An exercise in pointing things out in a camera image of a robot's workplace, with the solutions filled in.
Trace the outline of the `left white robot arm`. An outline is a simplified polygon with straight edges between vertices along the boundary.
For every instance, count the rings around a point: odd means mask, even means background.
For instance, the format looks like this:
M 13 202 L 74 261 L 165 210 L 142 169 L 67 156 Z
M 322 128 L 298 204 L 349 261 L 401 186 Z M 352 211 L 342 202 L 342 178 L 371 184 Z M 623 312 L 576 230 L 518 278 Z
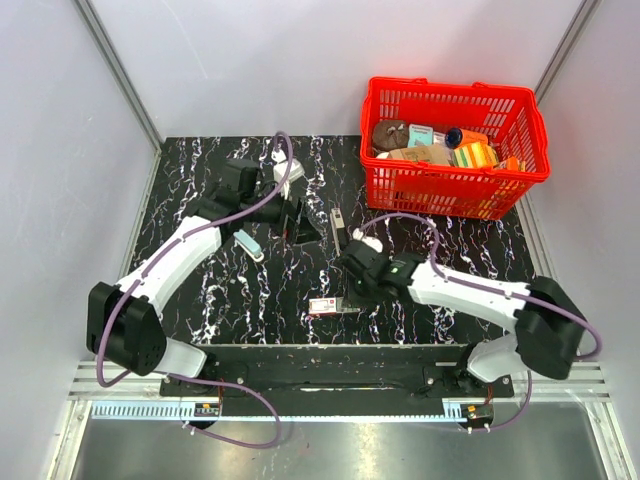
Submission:
M 193 270 L 228 242 L 258 257 L 254 241 L 240 239 L 244 225 L 268 225 L 286 241 L 301 245 L 320 240 L 304 200 L 290 193 L 290 184 L 304 169 L 297 160 L 280 161 L 267 182 L 255 162 L 227 163 L 221 178 L 191 201 L 170 238 L 132 273 L 113 285 L 97 283 L 88 296 L 86 345 L 138 376 L 165 373 L 181 376 L 195 395 L 211 392 L 217 381 L 206 353 L 168 338 L 161 325 L 171 296 Z

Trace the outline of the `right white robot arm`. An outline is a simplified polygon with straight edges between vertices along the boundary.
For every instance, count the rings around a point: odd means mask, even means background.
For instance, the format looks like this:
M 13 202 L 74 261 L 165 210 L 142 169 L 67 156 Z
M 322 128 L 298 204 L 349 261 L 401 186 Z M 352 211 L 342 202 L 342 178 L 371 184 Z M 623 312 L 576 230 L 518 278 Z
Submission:
M 586 319 L 551 278 L 526 283 L 476 277 L 411 253 L 391 257 L 362 240 L 351 241 L 339 262 L 363 300 L 446 307 L 507 332 L 475 343 L 463 354 L 454 380 L 465 395 L 476 396 L 498 378 L 525 370 L 564 380 L 577 359 Z

